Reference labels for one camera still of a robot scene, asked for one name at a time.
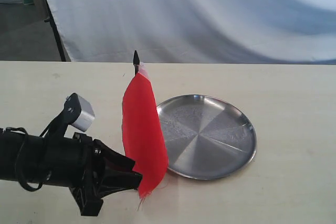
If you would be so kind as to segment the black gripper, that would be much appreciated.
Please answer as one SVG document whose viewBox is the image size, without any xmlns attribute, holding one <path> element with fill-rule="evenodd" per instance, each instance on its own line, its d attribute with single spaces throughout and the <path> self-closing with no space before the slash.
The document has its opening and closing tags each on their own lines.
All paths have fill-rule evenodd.
<svg viewBox="0 0 336 224">
<path fill-rule="evenodd" d="M 98 193 L 93 176 L 93 147 L 108 166 L 122 171 L 107 171 L 98 182 Z M 48 168 L 45 184 L 69 188 L 82 216 L 97 216 L 103 204 L 101 198 L 137 190 L 142 180 L 140 173 L 133 172 L 134 160 L 82 133 L 51 142 L 44 164 Z"/>
</svg>

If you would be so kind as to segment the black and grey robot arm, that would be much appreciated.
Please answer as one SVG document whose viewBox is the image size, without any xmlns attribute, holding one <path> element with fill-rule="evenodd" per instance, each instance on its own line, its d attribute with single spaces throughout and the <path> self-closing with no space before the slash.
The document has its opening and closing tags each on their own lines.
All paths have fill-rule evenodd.
<svg viewBox="0 0 336 224">
<path fill-rule="evenodd" d="M 132 159 L 83 133 L 67 138 L 1 130 L 1 179 L 30 192 L 43 185 L 67 187 L 82 216 L 97 216 L 105 196 L 138 189 L 142 175 L 134 166 Z"/>
</svg>

